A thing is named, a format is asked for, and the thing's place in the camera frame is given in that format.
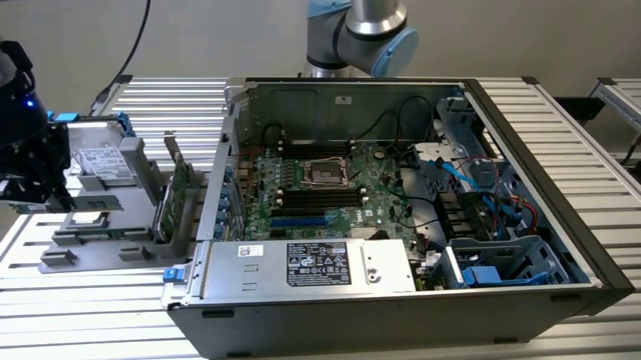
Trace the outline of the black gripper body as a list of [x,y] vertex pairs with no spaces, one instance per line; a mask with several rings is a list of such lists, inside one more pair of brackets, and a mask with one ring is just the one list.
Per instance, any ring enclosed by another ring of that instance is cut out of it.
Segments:
[[41,181],[51,165],[47,111],[35,76],[17,74],[1,87],[1,173]]

